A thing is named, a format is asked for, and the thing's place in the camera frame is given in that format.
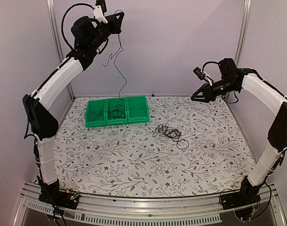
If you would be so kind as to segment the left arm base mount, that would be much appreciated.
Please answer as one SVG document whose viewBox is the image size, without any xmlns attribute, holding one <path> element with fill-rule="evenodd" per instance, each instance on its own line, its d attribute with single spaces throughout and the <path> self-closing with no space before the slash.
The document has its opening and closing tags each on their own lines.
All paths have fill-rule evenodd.
<svg viewBox="0 0 287 226">
<path fill-rule="evenodd" d="M 61 190 L 59 180 L 47 185 L 37 176 L 37 181 L 41 187 L 39 201 L 73 210 L 77 208 L 80 198 L 79 192 L 73 191 L 72 189 Z"/>
</svg>

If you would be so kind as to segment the floral patterned table mat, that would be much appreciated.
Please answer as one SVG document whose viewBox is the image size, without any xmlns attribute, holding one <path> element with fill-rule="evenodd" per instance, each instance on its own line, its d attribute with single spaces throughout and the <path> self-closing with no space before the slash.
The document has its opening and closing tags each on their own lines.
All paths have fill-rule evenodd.
<svg viewBox="0 0 287 226">
<path fill-rule="evenodd" d="M 132 197 L 236 190 L 255 160 L 227 104 L 149 97 L 147 123 L 88 128 L 74 101 L 55 138 L 62 189 Z"/>
</svg>

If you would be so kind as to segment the front aluminium rail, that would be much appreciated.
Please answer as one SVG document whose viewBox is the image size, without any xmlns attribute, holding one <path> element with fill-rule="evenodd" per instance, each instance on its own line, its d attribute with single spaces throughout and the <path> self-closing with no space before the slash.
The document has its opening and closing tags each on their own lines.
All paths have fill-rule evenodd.
<svg viewBox="0 0 287 226">
<path fill-rule="evenodd" d="M 189 197 L 127 198 L 81 194 L 76 209 L 54 212 L 39 201 L 40 187 L 26 182 L 15 226 L 286 226 L 274 184 L 260 189 L 260 201 L 224 209 L 231 191 Z"/>
</svg>

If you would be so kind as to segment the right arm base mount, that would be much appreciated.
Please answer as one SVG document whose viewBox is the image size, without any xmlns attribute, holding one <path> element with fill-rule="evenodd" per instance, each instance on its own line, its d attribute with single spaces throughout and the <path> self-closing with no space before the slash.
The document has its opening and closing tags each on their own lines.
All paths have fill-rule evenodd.
<svg viewBox="0 0 287 226">
<path fill-rule="evenodd" d="M 227 194 L 219 195 L 219 202 L 224 210 L 240 208 L 235 211 L 235 216 L 242 221 L 251 220 L 257 207 L 252 207 L 252 204 L 257 204 L 261 200 L 259 190 L 262 184 L 252 186 L 247 177 L 241 182 L 239 191 L 232 191 Z"/>
</svg>

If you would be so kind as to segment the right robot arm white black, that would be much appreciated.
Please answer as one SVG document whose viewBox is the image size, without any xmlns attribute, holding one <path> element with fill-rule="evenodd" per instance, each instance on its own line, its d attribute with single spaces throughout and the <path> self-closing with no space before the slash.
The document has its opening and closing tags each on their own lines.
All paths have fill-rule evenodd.
<svg viewBox="0 0 287 226">
<path fill-rule="evenodd" d="M 244 90 L 261 101 L 275 117 L 268 132 L 268 144 L 256 167 L 245 179 L 250 187 L 260 186 L 276 166 L 282 164 L 287 151 L 287 96 L 264 80 L 255 69 L 238 68 L 231 58 L 216 65 L 221 73 L 219 81 L 213 81 L 204 68 L 193 69 L 193 73 L 205 83 L 193 93 L 192 101 L 209 103 L 218 96 Z"/>
</svg>

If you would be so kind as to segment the green three-compartment plastic bin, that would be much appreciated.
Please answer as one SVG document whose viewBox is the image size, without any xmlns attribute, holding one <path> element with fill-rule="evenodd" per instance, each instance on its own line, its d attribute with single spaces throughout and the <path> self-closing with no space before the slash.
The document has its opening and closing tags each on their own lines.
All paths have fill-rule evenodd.
<svg viewBox="0 0 287 226">
<path fill-rule="evenodd" d="M 150 111 L 145 96 L 91 100 L 85 112 L 89 128 L 149 121 Z"/>
</svg>

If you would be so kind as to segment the left aluminium frame post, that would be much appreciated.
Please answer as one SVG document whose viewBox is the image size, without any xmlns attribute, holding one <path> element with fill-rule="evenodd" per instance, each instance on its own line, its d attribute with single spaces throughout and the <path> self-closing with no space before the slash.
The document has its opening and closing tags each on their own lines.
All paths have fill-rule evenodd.
<svg viewBox="0 0 287 226">
<path fill-rule="evenodd" d="M 63 54 L 63 50 L 62 50 L 62 46 L 60 42 L 60 32 L 57 26 L 54 1 L 46 0 L 46 4 L 47 4 L 48 17 L 49 17 L 51 32 L 52 32 L 52 36 L 53 36 L 53 40 L 55 44 L 57 58 L 58 58 L 58 61 L 61 63 L 64 59 L 64 54 Z"/>
</svg>

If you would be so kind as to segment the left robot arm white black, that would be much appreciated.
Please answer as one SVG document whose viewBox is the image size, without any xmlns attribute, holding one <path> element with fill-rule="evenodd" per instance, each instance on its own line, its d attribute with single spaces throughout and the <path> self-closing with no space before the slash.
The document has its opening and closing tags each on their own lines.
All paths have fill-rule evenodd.
<svg viewBox="0 0 287 226">
<path fill-rule="evenodd" d="M 38 183 L 45 189 L 44 195 L 52 204 L 59 204 L 63 194 L 58 191 L 59 180 L 54 162 L 54 140 L 59 123 L 50 113 L 50 107 L 62 90 L 79 74 L 85 71 L 101 54 L 109 37 L 121 33 L 124 12 L 117 10 L 105 15 L 107 9 L 103 0 L 90 6 L 93 17 L 83 16 L 72 27 L 74 44 L 60 65 L 31 93 L 23 99 L 27 115 L 24 137 L 34 138 L 34 155 L 39 170 Z"/>
</svg>

